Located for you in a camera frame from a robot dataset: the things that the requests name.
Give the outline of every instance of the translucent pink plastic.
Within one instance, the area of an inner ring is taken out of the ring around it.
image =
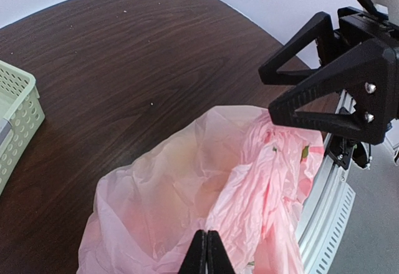
[[[323,153],[320,132],[215,107],[99,181],[77,273],[177,273],[199,229],[219,232],[236,273],[303,273],[295,230]]]

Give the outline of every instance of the wooden tabletop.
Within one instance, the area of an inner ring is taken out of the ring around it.
[[[218,0],[71,0],[1,29],[47,118],[0,196],[0,273],[74,273],[100,177],[214,105],[267,107],[280,46]]]

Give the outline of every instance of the pink plastic bag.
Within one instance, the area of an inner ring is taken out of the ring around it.
[[[199,229],[236,273],[303,273],[295,230],[323,153],[320,132],[215,107],[99,181],[77,273],[177,273]]]

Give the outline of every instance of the white plastic basket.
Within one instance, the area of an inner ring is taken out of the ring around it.
[[[44,120],[32,74],[0,61],[0,194]]]

